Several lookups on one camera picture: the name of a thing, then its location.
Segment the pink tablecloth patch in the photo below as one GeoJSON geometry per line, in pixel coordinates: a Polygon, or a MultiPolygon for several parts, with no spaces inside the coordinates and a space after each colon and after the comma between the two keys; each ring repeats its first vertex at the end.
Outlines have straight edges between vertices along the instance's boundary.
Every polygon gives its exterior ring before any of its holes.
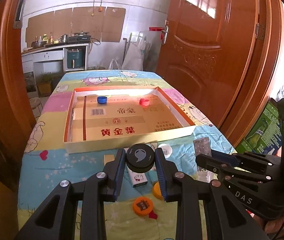
{"type": "Polygon", "coordinates": [[[69,107],[69,102],[71,100],[72,92],[63,92],[52,94],[47,100],[42,114],[45,112],[64,112],[67,111],[69,107]]]}
{"type": "Polygon", "coordinates": [[[174,88],[163,88],[162,89],[173,101],[179,105],[184,105],[189,103],[189,101],[176,89],[174,88]]]}

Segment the door hinge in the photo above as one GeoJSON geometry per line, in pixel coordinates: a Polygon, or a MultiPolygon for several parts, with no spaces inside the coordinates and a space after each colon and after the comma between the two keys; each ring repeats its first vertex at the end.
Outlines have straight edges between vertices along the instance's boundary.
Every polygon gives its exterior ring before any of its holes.
{"type": "Polygon", "coordinates": [[[257,23],[255,25],[255,34],[257,35],[257,39],[264,41],[265,36],[265,25],[257,23]]]}

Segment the drawer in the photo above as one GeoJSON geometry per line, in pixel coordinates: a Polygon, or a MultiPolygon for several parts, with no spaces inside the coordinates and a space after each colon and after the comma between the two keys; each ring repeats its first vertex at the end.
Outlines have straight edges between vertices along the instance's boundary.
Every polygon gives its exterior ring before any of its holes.
{"type": "Polygon", "coordinates": [[[26,56],[22,56],[22,63],[23,63],[23,62],[30,61],[30,60],[33,60],[33,54],[31,54],[31,55],[26,55],[26,56]]]}
{"type": "Polygon", "coordinates": [[[33,72],[33,61],[27,61],[22,63],[23,74],[33,72]]]}
{"type": "Polygon", "coordinates": [[[62,59],[63,59],[63,50],[39,52],[33,54],[33,62],[62,60],[62,59]]]}

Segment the yellow bottle cap lid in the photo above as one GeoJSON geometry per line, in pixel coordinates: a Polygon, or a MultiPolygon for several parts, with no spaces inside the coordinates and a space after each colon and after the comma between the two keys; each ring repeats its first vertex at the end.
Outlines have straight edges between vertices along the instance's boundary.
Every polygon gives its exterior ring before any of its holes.
{"type": "Polygon", "coordinates": [[[160,184],[159,182],[155,183],[153,188],[152,188],[152,192],[153,192],[153,195],[160,199],[160,200],[164,200],[162,194],[161,194],[161,190],[160,190],[160,184]]]}
{"type": "Polygon", "coordinates": [[[153,210],[153,202],[147,197],[138,197],[133,202],[132,208],[138,216],[146,216],[153,210]]]}

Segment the white bottle cap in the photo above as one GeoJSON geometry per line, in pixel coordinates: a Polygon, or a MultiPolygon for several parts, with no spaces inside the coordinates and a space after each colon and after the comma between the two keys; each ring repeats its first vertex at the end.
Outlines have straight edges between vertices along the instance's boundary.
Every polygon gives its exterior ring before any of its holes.
{"type": "Polygon", "coordinates": [[[168,144],[165,144],[165,143],[160,144],[158,146],[158,148],[162,148],[162,151],[164,153],[164,157],[166,159],[169,158],[171,156],[172,152],[173,152],[172,147],[170,145],[168,145],[168,144]]]}

